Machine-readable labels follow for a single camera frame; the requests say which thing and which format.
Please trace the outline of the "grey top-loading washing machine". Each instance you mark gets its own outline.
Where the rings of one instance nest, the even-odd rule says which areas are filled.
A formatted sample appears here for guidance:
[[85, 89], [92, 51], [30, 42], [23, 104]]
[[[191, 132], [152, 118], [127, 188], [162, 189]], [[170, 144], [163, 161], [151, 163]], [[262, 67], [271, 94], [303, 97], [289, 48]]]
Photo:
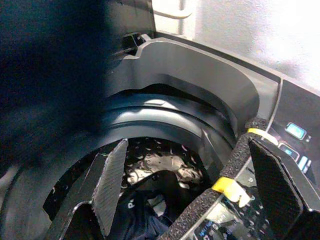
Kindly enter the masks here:
[[[212, 189], [238, 138], [268, 132], [320, 191], [320, 95], [250, 63], [173, 37], [150, 38], [133, 54], [112, 55], [96, 132], [48, 146], [0, 176], [0, 240], [45, 240], [72, 184], [104, 146], [127, 139], [119, 199], [159, 171], [188, 189]], [[262, 204], [251, 152], [235, 180], [244, 207], [223, 194], [179, 240], [276, 240]]]

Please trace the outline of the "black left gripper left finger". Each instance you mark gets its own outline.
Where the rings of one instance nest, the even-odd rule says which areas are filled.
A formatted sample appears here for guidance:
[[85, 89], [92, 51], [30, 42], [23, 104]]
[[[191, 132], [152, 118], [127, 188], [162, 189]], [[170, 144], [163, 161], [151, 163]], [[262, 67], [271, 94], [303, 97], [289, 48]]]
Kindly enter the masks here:
[[45, 240], [105, 240], [110, 234], [123, 180], [128, 139], [105, 145], [71, 185]]

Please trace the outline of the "white wall pipe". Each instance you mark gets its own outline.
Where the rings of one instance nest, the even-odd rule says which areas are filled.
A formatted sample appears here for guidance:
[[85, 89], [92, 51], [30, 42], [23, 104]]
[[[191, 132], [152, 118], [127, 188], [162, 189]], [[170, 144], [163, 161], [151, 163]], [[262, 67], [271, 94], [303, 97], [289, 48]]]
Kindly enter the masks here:
[[[187, 0], [179, 0], [179, 10], [184, 11], [186, 10], [187, 7]], [[177, 34], [178, 35], [183, 35], [184, 34], [184, 22], [185, 19], [179, 19], [178, 20], [178, 28], [177, 28]]]

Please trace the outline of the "navy striped garment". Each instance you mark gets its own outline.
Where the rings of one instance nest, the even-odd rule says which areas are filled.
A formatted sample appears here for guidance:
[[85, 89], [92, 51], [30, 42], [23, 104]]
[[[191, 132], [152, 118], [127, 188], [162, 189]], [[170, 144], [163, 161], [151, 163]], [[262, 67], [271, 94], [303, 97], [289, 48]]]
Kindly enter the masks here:
[[116, 51], [115, 0], [0, 0], [0, 177], [96, 132]]

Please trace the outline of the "yellow tape piece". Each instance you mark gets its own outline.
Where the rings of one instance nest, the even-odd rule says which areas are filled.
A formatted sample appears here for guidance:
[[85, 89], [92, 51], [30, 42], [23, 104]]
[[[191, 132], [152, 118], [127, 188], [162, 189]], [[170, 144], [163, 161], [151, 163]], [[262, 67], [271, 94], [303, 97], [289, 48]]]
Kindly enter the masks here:
[[243, 208], [251, 201], [251, 197], [246, 193], [234, 179], [228, 177], [220, 177], [211, 187], [213, 191], [223, 194], [229, 201], [238, 203]]
[[268, 140], [270, 143], [278, 146], [279, 145], [279, 142], [278, 140], [272, 136], [271, 134], [269, 134], [267, 131], [265, 130], [262, 130], [262, 129], [258, 129], [258, 128], [248, 128], [247, 129], [247, 132], [248, 133], [252, 133], [252, 134], [255, 134], [255, 135], [258, 135], [260, 136], [262, 139], [264, 140]]

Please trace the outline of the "grey washing machine lid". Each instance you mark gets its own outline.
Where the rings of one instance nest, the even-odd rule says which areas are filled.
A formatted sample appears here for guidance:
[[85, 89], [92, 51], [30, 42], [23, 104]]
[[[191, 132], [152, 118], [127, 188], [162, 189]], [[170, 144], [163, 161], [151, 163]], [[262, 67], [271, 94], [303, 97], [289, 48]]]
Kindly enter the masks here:
[[113, 54], [135, 55], [156, 32], [152, 0], [106, 0], [105, 22]]

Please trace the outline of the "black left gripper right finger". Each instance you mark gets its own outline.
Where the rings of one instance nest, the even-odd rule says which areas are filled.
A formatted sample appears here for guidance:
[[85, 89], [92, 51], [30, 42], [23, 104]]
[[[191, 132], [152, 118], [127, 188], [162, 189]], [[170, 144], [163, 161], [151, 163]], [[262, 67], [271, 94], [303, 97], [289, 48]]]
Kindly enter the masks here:
[[248, 142], [257, 189], [276, 240], [320, 240], [320, 191], [273, 144]]

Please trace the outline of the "black foam edge strip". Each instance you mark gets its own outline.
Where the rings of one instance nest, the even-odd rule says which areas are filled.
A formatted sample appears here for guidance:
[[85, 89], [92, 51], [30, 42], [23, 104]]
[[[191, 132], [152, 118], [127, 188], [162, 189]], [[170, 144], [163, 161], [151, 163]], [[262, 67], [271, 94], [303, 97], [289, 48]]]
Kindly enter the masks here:
[[[254, 135], [252, 133], [245, 132], [238, 138], [227, 164], [219, 173], [221, 177], [234, 179], [241, 171], [250, 157], [248, 140], [253, 136]], [[206, 189], [187, 206], [168, 230], [156, 240], [179, 240], [200, 220], [202, 216], [210, 210], [210, 208], [212, 208], [212, 206], [216, 204], [221, 197], [221, 193], [216, 192], [211, 188]]]

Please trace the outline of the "dark navy garment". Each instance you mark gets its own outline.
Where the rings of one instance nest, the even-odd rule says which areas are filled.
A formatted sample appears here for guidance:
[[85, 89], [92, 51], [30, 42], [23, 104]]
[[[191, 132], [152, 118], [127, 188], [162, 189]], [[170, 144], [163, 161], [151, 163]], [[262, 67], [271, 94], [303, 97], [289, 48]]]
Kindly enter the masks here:
[[172, 171], [151, 174], [119, 198], [109, 240], [156, 240], [208, 185], [203, 179], [183, 188]]

